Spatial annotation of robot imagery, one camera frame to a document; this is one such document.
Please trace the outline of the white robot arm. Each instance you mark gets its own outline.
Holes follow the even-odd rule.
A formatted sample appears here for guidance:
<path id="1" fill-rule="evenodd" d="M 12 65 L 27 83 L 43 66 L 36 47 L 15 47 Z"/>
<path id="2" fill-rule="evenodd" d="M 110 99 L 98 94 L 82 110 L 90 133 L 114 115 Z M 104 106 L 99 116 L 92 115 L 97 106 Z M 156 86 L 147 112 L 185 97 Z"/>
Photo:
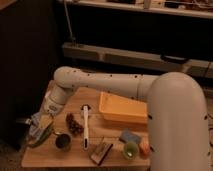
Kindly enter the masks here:
<path id="1" fill-rule="evenodd" d="M 151 171 L 211 171 L 208 112 L 200 85 L 189 75 L 88 73 L 60 67 L 44 110 L 59 114 L 80 87 L 144 101 L 148 110 Z"/>

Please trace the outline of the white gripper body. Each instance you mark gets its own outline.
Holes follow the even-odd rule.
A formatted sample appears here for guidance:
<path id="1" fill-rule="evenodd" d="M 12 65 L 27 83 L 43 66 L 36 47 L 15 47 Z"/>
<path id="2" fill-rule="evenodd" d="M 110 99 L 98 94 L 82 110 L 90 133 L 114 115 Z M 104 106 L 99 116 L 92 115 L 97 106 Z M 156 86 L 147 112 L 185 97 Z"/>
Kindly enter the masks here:
<path id="1" fill-rule="evenodd" d="M 54 87 L 46 96 L 43 105 L 44 111 L 53 116 L 59 114 L 71 95 L 71 89 Z"/>

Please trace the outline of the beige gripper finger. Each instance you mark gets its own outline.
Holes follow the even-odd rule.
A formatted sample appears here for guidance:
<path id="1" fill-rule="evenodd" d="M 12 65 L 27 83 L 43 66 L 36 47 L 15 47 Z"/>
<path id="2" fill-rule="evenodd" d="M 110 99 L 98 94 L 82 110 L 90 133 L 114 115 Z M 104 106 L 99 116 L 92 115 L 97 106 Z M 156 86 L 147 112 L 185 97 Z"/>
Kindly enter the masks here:
<path id="1" fill-rule="evenodd" d="M 39 127 L 45 129 L 51 122 L 53 117 L 49 114 L 43 114 L 40 118 Z"/>

